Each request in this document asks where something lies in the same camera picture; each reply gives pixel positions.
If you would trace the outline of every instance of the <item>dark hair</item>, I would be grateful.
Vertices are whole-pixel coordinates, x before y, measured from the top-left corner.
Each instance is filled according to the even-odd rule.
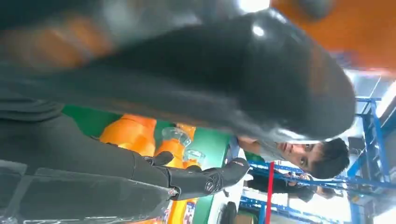
[[[334,139],[323,142],[322,156],[312,164],[311,175],[318,179],[330,179],[349,166],[349,152],[345,142]]]

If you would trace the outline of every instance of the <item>orange surface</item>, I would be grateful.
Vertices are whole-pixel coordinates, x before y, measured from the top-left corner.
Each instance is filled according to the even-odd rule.
[[[197,127],[185,125],[185,124],[177,124],[177,127],[182,129],[187,133],[188,137],[190,137],[191,141],[194,141],[194,134]]]
[[[173,155],[173,160],[168,163],[167,167],[183,168],[183,153],[185,147],[177,139],[163,140],[161,146],[156,151],[156,155],[168,151]]]
[[[142,156],[153,156],[155,126],[154,119],[126,114],[104,129],[100,141],[117,144]]]
[[[396,1],[337,0],[331,13],[311,21],[290,0],[272,0],[278,9],[328,51],[356,53],[360,66],[388,69],[396,77]]]

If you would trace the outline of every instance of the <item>orange wall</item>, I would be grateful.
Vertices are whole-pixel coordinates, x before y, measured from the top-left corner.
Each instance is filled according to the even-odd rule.
[[[337,0],[332,12],[318,22],[291,2],[295,1],[272,0],[271,5],[325,49],[355,52],[359,66],[396,70],[395,0]]]

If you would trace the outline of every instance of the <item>black glove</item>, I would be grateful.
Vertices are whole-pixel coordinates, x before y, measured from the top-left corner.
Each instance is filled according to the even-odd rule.
[[[223,168],[211,168],[201,172],[194,172],[192,168],[157,168],[169,175],[169,188],[178,192],[171,199],[185,200],[212,195],[235,185],[248,172],[249,164],[242,158],[236,158]]]
[[[165,151],[161,152],[157,156],[143,156],[143,158],[151,165],[151,166],[166,166],[166,164],[172,161],[173,154],[171,152]]]

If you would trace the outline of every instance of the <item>red pole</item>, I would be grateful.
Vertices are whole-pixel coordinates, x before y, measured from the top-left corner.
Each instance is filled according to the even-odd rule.
[[[271,198],[272,198],[272,185],[274,183],[274,167],[275,162],[269,164],[269,181],[267,191],[267,210],[265,212],[265,224],[269,224],[271,218]]]

